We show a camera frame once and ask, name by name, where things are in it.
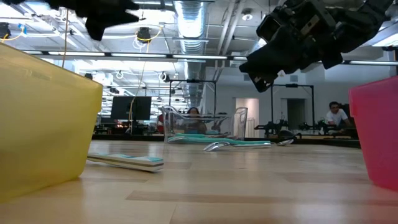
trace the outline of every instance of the ceiling duct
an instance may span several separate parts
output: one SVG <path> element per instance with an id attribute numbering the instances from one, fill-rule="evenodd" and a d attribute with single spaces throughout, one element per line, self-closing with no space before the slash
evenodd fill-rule
<path id="1" fill-rule="evenodd" d="M 200 40 L 192 40 L 192 38 L 204 38 L 207 4 L 198 1 L 175 1 L 174 6 L 178 15 L 177 25 L 179 36 L 190 38 L 190 40 L 180 41 L 182 53 L 190 55 L 204 54 L 205 43 Z M 185 62 L 184 66 L 186 79 L 205 79 L 205 63 Z M 201 91 L 198 91 L 198 86 L 187 84 L 187 89 L 187 94 L 190 95 L 190 106 L 198 106 L 201 97 Z"/>

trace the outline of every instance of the ceiling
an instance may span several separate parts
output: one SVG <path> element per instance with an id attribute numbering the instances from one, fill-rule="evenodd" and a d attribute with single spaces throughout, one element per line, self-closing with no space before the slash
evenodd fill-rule
<path id="1" fill-rule="evenodd" d="M 256 28 L 261 23 L 263 16 L 278 5 L 278 0 L 260 1 L 260 0 L 242 0 L 242 9 L 251 9 L 252 19 L 244 21 L 242 14 L 236 12 L 239 10 L 239 4 L 235 4 L 229 28 L 232 27 L 235 16 L 238 17 L 237 26 L 233 32 L 233 38 L 228 46 L 223 48 L 226 54 L 246 55 L 258 41 Z M 325 0 L 329 5 L 343 7 L 358 7 L 362 0 Z M 206 41 L 204 54 L 217 54 L 220 37 L 223 31 L 223 21 L 228 16 L 228 6 L 230 1 L 215 0 L 213 2 L 204 2 L 206 8 L 206 26 L 204 40 Z M 10 23 L 11 37 L 17 37 L 21 33 L 20 26 L 26 28 L 26 33 L 13 41 L 7 41 L 6 44 L 22 50 L 46 50 L 46 51 L 63 51 L 65 48 L 65 21 L 67 11 L 60 9 L 59 11 L 51 10 L 48 5 L 39 2 L 25 2 L 18 6 L 7 6 L 0 3 L 0 22 Z M 67 51 L 72 52 L 149 52 L 162 54 L 180 54 L 181 38 L 178 31 L 177 16 L 174 11 L 159 10 L 138 10 L 131 13 L 145 18 L 134 24 L 125 24 L 122 26 L 111 27 L 106 29 L 103 40 L 101 42 L 91 40 L 85 29 L 85 19 L 78 18 L 75 13 L 69 12 L 68 17 L 68 34 L 67 34 Z M 136 32 L 140 27 L 149 27 L 151 36 L 157 36 L 151 40 L 149 46 L 140 44 L 136 40 Z M 360 59 L 375 59 L 380 55 L 379 50 L 373 49 L 363 50 L 362 52 L 354 52 L 347 57 L 356 57 Z M 205 62 L 206 78 L 212 79 L 214 64 Z M 68 68 L 74 72 L 84 75 L 93 72 L 98 82 L 104 85 L 129 86 L 129 88 L 119 88 L 125 95 L 149 95 L 154 97 L 153 112 L 158 113 L 158 106 L 168 104 L 166 96 L 169 94 L 168 83 L 160 80 L 159 75 L 166 73 L 171 79 L 186 79 L 186 62 L 176 60 L 174 62 L 143 62 L 143 61 L 115 61 L 115 60 L 72 60 L 71 67 Z M 238 72 L 236 65 L 226 65 L 221 72 L 220 82 L 228 84 L 234 77 L 241 74 Z M 144 90 L 137 91 L 137 86 L 148 87 L 146 93 Z M 175 99 L 179 101 L 173 102 L 173 105 L 179 110 L 188 108 L 190 96 L 201 96 L 201 86 L 189 87 L 186 83 L 173 83 L 176 87 Z M 109 114 L 111 106 L 111 98 L 114 93 L 110 93 L 105 89 L 104 95 L 109 95 L 108 99 L 103 103 L 103 114 Z"/>

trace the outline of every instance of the black monitor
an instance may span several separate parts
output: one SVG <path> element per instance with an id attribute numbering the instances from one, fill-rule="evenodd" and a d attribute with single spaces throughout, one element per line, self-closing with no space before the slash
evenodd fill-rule
<path id="1" fill-rule="evenodd" d="M 112 103 L 112 119 L 129 119 L 130 104 L 134 96 L 115 96 Z M 131 108 L 133 120 L 147 121 L 150 119 L 152 97 L 137 96 Z"/>

